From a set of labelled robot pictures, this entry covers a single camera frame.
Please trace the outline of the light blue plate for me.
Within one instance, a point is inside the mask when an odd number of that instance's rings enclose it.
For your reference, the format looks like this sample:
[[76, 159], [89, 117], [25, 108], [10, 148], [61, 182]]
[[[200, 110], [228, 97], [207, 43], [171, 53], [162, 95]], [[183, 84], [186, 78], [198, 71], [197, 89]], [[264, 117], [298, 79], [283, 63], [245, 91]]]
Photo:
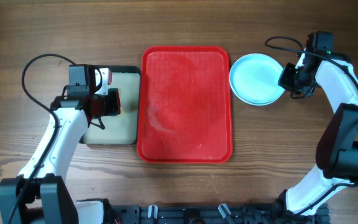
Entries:
[[271, 100], [285, 91], [278, 85], [283, 67], [264, 54], [247, 54], [232, 65], [229, 72], [231, 90], [250, 100]]

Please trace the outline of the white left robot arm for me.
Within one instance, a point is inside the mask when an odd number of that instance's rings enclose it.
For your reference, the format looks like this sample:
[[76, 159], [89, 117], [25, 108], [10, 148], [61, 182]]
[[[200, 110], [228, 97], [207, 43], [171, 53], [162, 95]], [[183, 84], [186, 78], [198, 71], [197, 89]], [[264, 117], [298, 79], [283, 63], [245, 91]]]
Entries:
[[65, 185], [70, 162], [92, 120], [118, 115], [119, 92], [109, 89], [112, 71], [70, 65], [66, 92], [47, 108], [50, 120], [37, 149], [16, 178], [0, 182], [3, 223], [107, 223], [106, 199], [74, 202]]

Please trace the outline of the white plate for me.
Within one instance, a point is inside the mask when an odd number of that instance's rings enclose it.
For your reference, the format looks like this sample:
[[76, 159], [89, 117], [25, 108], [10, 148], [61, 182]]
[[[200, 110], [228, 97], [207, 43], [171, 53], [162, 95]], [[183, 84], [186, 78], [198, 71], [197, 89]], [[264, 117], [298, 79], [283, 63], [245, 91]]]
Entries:
[[284, 94], [284, 91], [281, 91], [278, 94], [274, 95], [271, 100], [250, 100], [250, 99], [248, 99], [248, 98], [246, 98], [244, 96], [241, 96], [240, 94], [238, 94], [234, 90], [232, 92], [234, 93], [234, 95], [238, 99], [240, 99], [244, 103], [247, 103], [247, 104], [252, 105], [252, 106], [265, 106], [265, 105], [272, 104], [272, 103], [276, 102]]

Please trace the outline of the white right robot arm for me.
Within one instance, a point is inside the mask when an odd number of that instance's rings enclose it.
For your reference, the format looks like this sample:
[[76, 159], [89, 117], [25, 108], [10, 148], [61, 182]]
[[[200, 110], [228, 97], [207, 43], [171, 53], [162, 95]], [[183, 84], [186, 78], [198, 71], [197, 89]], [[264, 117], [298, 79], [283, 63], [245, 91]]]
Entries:
[[358, 79], [350, 58], [333, 51], [330, 32], [310, 33], [297, 54], [298, 63], [285, 66], [279, 86], [293, 99], [322, 88], [334, 113], [316, 147], [316, 164], [285, 191], [286, 211], [305, 217], [340, 190], [358, 186]]

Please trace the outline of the yellow green sponge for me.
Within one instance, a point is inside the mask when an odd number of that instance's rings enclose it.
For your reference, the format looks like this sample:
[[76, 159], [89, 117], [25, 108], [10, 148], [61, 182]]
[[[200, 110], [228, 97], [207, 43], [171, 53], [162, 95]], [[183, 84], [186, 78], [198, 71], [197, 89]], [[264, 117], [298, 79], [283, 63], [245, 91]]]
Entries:
[[124, 106], [120, 106], [118, 116], [127, 116], [129, 113], [125, 110]]

